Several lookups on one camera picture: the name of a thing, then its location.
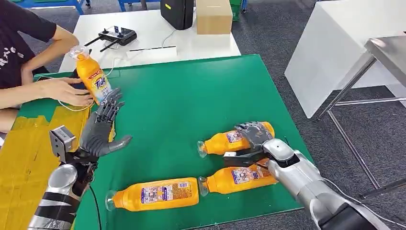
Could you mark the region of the person's right hand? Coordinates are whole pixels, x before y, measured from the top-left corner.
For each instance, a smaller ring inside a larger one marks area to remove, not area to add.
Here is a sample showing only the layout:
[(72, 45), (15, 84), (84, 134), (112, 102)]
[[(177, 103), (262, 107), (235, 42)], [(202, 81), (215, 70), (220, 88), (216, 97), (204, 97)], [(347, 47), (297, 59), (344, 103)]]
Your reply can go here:
[(93, 96), (86, 89), (76, 89), (72, 84), (82, 83), (81, 79), (52, 78), (37, 82), (43, 98), (51, 98), (73, 106), (87, 106), (93, 102)]

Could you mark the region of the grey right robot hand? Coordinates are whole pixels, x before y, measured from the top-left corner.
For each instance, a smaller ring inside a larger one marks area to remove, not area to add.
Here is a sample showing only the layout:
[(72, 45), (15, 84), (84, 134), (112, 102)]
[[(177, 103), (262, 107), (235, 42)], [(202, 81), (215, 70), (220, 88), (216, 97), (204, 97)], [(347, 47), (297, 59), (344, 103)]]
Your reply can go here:
[(261, 149), (266, 141), (274, 138), (274, 135), (258, 121), (240, 123), (234, 128), (248, 141), (253, 150)]

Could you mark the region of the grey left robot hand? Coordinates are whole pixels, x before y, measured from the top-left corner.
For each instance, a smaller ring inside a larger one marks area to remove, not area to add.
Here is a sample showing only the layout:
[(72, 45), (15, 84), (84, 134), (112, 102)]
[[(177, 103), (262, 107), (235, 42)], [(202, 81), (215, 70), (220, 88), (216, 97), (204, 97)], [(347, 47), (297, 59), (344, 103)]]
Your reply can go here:
[(98, 109), (89, 116), (79, 139), (79, 147), (94, 157), (102, 157), (126, 147), (132, 140), (126, 135), (120, 140), (109, 141), (115, 118), (124, 105), (121, 89), (109, 92)]

